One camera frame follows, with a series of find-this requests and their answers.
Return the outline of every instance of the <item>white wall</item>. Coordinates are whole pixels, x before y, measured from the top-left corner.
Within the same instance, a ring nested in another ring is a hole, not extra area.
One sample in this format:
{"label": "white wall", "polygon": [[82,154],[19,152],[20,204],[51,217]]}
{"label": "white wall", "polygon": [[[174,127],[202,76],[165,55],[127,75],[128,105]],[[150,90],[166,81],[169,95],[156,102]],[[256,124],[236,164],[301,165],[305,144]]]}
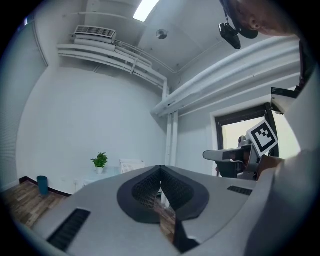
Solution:
{"label": "white wall", "polygon": [[68,15],[81,12],[86,1],[83,0],[47,0],[34,15],[38,40],[50,67],[57,67],[61,61],[57,54],[57,44],[67,43],[70,34],[80,25],[80,15]]}
{"label": "white wall", "polygon": [[46,66],[32,24],[20,28],[0,65],[0,189],[19,184],[16,139],[25,104]]}
{"label": "white wall", "polygon": [[51,188],[73,194],[74,179],[94,171],[90,159],[98,152],[106,152],[110,167],[119,159],[164,164],[166,120],[150,115],[160,92],[126,72],[115,74],[61,67],[41,77],[19,128],[20,176],[47,176]]}

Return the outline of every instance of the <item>gray surface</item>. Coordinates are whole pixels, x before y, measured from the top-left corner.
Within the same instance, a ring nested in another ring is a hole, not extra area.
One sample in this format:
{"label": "gray surface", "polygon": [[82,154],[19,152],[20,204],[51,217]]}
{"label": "gray surface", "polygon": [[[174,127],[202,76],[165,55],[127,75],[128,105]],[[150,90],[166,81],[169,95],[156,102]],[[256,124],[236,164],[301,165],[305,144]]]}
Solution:
{"label": "gray surface", "polygon": [[70,255],[179,255],[161,232],[160,225],[135,222],[118,205],[119,187],[151,168],[86,186],[49,211],[34,226],[34,231],[47,239],[74,209],[81,208],[91,211],[91,214],[66,251]]}
{"label": "gray surface", "polygon": [[188,251],[185,255],[243,256],[248,238],[267,202],[274,175],[274,169],[265,170],[256,183],[255,189],[236,216],[215,236]]}
{"label": "gray surface", "polygon": [[256,181],[251,180],[221,178],[173,166],[168,167],[181,175],[199,182],[209,191],[210,199],[201,215],[196,219],[182,222],[187,237],[195,239],[199,243],[205,242],[219,232],[247,202],[249,196],[227,190],[227,188],[237,186],[253,190],[257,184]]}

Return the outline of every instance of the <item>ceiling light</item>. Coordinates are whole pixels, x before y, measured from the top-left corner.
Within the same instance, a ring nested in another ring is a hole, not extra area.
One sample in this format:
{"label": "ceiling light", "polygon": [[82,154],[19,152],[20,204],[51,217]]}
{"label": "ceiling light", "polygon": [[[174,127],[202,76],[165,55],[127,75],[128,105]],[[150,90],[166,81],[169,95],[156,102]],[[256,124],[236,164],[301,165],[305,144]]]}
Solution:
{"label": "ceiling light", "polygon": [[158,2],[159,0],[142,0],[133,18],[138,21],[145,22]]}

